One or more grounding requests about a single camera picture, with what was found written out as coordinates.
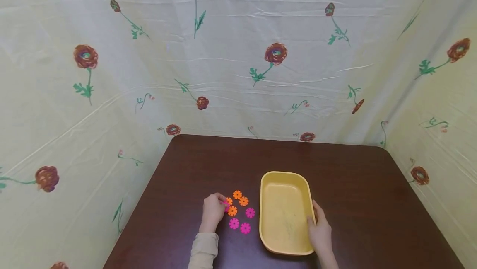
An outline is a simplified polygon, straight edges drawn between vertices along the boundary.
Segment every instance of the yellow tray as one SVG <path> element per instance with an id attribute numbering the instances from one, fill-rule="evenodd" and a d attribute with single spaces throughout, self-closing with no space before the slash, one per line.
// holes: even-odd
<path id="1" fill-rule="evenodd" d="M 267 172 L 260 184 L 260 238 L 267 250 L 291 256 L 313 253 L 307 216 L 313 216 L 310 186 L 293 172 Z"/>

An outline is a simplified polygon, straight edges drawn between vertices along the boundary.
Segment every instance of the dark brown wooden table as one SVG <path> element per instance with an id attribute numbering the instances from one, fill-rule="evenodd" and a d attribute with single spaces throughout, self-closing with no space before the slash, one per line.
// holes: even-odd
<path id="1" fill-rule="evenodd" d="M 325 210 L 341 269 L 463 268 L 388 152 L 378 147 L 222 138 L 174 137 L 104 269 L 185 269 L 203 199 L 241 190 L 260 208 L 268 171 L 297 172 Z M 316 254 L 269 253 L 258 235 L 219 224 L 216 269 L 319 268 Z"/>

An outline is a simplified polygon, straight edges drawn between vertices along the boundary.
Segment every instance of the red rose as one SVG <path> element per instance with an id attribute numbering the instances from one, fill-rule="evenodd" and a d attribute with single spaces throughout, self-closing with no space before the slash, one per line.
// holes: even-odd
<path id="1" fill-rule="evenodd" d="M 355 112 L 357 112 L 358 109 L 361 107 L 361 105 L 363 105 L 363 103 L 364 103 L 364 99 L 358 102 L 358 104 L 354 107 L 353 112 L 351 114 L 354 114 Z"/>
<path id="2" fill-rule="evenodd" d="M 301 141 L 312 141 L 312 140 L 315 139 L 315 134 L 313 134 L 313 133 L 304 133 L 304 134 L 302 134 L 302 135 L 299 137 L 299 139 L 300 139 Z"/>
<path id="3" fill-rule="evenodd" d="M 176 124 L 170 124 L 166 127 L 166 131 L 169 135 L 178 135 L 180 133 L 180 127 Z"/>
<path id="4" fill-rule="evenodd" d="M 56 167 L 43 166 L 35 173 L 35 180 L 38 187 L 45 192 L 51 192 L 55 189 L 55 186 L 60 181 Z"/>
<path id="5" fill-rule="evenodd" d="M 411 171 L 411 175 L 419 185 L 426 185 L 429 183 L 429 175 L 426 170 L 421 166 L 414 166 Z"/>
<path id="6" fill-rule="evenodd" d="M 69 269 L 65 262 L 56 262 L 50 269 Z"/>
<path id="7" fill-rule="evenodd" d="M 454 63 L 463 58 L 470 48 L 470 39 L 464 38 L 454 43 L 448 50 L 450 62 Z"/>
<path id="8" fill-rule="evenodd" d="M 111 2 L 109 4 L 111 5 L 111 8 L 113 8 L 113 10 L 115 12 L 120 12 L 120 7 L 119 7 L 118 2 L 116 2 L 114 0 L 111 0 Z"/>
<path id="9" fill-rule="evenodd" d="M 326 16 L 333 16 L 333 14 L 335 13 L 335 5 L 334 3 L 330 2 L 326 8 L 325 8 L 325 13 L 326 13 Z"/>
<path id="10" fill-rule="evenodd" d="M 197 108 L 202 110 L 202 109 L 206 109 L 207 108 L 207 105 L 208 105 L 208 99 L 205 98 L 204 96 L 200 96 L 199 98 L 197 98 Z"/>
<path id="11" fill-rule="evenodd" d="M 273 43 L 265 52 L 265 60 L 275 66 L 280 65 L 286 57 L 287 49 L 282 43 Z"/>
<path id="12" fill-rule="evenodd" d="M 98 53 L 94 48 L 85 44 L 75 47 L 73 57 L 79 68 L 94 69 L 96 68 L 96 65 L 98 65 Z"/>

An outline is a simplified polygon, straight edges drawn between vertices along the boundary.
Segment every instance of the sleeve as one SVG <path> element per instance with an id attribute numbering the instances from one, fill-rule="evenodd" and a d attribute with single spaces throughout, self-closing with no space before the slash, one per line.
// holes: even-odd
<path id="1" fill-rule="evenodd" d="M 212 269 L 219 247 L 216 233 L 198 233 L 192 243 L 188 269 Z"/>

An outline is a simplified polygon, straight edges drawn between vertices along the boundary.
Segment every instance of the cream fabric backdrop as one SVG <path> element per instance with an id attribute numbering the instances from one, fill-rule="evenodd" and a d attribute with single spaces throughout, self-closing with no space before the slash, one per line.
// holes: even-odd
<path id="1" fill-rule="evenodd" d="M 412 187 L 475 268 L 474 54 L 414 80 L 476 39 L 475 0 L 197 0 L 197 17 L 195 0 L 115 1 L 0 0 L 1 268 L 101 268 L 172 124 L 378 145 L 409 181 L 412 158 L 430 177 Z M 286 57 L 266 61 L 273 43 Z M 448 132 L 418 126 L 432 117 Z"/>

